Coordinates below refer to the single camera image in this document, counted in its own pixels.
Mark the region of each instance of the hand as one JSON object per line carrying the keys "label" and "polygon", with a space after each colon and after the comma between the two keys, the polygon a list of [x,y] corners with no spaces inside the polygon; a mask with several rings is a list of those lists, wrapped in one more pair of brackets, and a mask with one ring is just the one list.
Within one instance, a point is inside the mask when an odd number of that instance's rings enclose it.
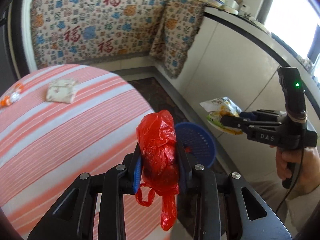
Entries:
{"label": "hand", "polygon": [[[289,179],[292,176],[287,168],[288,162],[300,163],[302,150],[288,150],[281,152],[277,147],[276,166],[280,179]],[[303,164],[295,190],[300,194],[308,194],[320,185],[320,156],[317,148],[306,147],[304,149]]]}

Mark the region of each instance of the white cabinet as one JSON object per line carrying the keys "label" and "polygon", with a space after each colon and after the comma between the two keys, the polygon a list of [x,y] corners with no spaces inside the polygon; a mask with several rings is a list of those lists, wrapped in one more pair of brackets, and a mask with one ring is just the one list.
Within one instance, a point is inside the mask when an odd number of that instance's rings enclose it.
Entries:
{"label": "white cabinet", "polygon": [[[308,119],[317,133],[320,134],[319,118],[307,97],[305,99]],[[247,111],[255,111],[257,109],[285,111],[284,105],[284,95],[276,72]],[[278,179],[275,149],[271,149],[268,145],[262,143],[249,141],[246,135],[233,136],[223,134],[218,138],[218,141],[248,181]]]}
{"label": "white cabinet", "polygon": [[134,57],[129,59],[101,62],[101,63],[95,63],[90,65],[93,67],[107,70],[107,71],[115,71],[120,69],[154,66],[154,64],[155,63],[150,56],[145,56],[145,57]]}
{"label": "white cabinet", "polygon": [[164,75],[168,81],[174,86],[174,88],[183,95],[195,74],[198,65],[206,48],[209,44],[209,41],[217,27],[218,23],[214,20],[211,20],[207,17],[204,17],[199,33],[196,35],[195,40],[192,44],[192,47],[188,51],[188,58],[183,66],[181,74],[176,79],[171,79],[168,77],[163,67],[156,65],[159,72]]}
{"label": "white cabinet", "polygon": [[[229,97],[245,111],[278,66],[256,44],[218,24],[183,96],[205,122],[206,112],[199,103],[210,99]],[[216,137],[221,134],[210,124],[208,127]]]}

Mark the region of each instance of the snack bag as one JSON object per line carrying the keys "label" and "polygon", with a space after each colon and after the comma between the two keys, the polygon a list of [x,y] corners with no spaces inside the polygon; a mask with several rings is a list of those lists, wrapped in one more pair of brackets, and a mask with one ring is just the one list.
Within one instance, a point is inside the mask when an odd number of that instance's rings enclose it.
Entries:
{"label": "snack bag", "polygon": [[[144,183],[136,193],[140,205],[150,206],[155,193],[162,196],[161,228],[168,231],[177,218],[175,195],[179,194],[179,168],[175,152],[173,118],[167,110],[147,114],[136,129],[143,163]],[[141,187],[150,187],[142,200]]]}
{"label": "snack bag", "polygon": [[208,112],[207,119],[210,124],[222,132],[238,135],[242,134],[240,129],[225,127],[221,122],[224,115],[239,117],[241,109],[229,98],[216,98],[214,100],[205,101],[200,105]]}

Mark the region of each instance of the floral fabric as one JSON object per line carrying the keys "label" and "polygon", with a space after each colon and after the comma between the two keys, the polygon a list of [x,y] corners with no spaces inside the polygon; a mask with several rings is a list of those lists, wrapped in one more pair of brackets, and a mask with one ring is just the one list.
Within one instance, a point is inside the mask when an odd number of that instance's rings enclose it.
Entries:
{"label": "floral fabric", "polygon": [[205,4],[169,0],[150,55],[160,59],[167,74],[177,78],[187,60],[194,37],[202,23]]}
{"label": "floral fabric", "polygon": [[33,0],[38,68],[150,55],[177,78],[203,18],[188,0]]}
{"label": "floral fabric", "polygon": [[147,55],[167,0],[33,0],[38,68]]}

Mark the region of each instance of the black cable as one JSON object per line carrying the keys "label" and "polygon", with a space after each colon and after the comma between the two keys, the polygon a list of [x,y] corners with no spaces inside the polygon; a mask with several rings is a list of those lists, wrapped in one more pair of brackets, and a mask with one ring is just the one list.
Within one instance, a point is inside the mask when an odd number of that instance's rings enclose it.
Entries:
{"label": "black cable", "polygon": [[294,183],[292,184],[292,187],[288,190],[287,194],[284,196],[283,200],[282,200],[282,201],[280,202],[280,204],[278,205],[275,214],[278,213],[281,205],[282,205],[283,202],[286,200],[286,198],[289,196],[289,194],[290,194],[291,191],[293,190],[294,186],[295,186],[295,185],[297,184],[297,182],[298,182],[298,179],[299,179],[300,173],[301,173],[301,169],[302,169],[303,155],[304,155],[304,148],[302,149],[302,152],[301,152],[301,161],[300,161],[300,167],[299,167],[299,170],[298,170],[297,177],[296,177]]}

